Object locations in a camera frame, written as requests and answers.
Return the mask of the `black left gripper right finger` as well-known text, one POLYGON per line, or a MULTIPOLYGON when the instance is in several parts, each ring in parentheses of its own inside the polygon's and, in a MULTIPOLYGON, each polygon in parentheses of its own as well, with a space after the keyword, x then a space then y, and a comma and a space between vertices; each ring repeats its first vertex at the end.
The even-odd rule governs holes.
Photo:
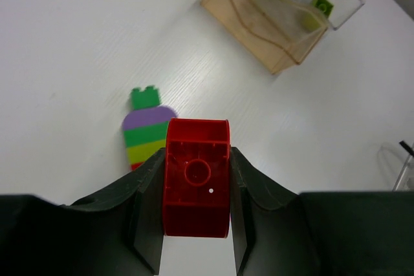
POLYGON ((413 193, 295 194, 230 151, 238 275, 412 275, 413 193))

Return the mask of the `wooden tan bin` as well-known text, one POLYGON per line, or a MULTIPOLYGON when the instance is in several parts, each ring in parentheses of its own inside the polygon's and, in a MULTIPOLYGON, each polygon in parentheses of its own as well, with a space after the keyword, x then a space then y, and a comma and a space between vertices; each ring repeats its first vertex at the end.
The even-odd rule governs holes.
POLYGON ((292 0, 201 0, 267 70, 301 64, 329 29, 316 8, 292 0))

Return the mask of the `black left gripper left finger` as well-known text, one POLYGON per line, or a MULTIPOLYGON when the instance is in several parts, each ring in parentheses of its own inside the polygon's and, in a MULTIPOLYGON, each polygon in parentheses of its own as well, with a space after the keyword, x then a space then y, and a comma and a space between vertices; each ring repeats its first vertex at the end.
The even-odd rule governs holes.
POLYGON ((158 275, 165 151, 71 205, 1 197, 2 275, 158 275))

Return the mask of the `red rounded lego brick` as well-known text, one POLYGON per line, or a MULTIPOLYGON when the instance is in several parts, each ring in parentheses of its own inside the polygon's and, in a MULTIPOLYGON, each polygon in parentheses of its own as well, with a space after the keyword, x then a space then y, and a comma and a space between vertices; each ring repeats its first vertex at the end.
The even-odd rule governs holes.
POLYGON ((166 135, 162 221, 167 236, 225 238, 230 222, 228 120, 174 118, 166 135))

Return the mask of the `multicolour lego tower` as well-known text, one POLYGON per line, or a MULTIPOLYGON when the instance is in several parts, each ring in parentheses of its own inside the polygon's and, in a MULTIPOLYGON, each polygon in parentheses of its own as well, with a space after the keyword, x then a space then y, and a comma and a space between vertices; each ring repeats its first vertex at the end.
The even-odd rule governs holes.
POLYGON ((130 103, 131 111, 122 122, 122 133, 129 165, 135 170, 166 146, 168 125, 177 113, 161 104, 159 90, 154 85, 133 88, 130 103))

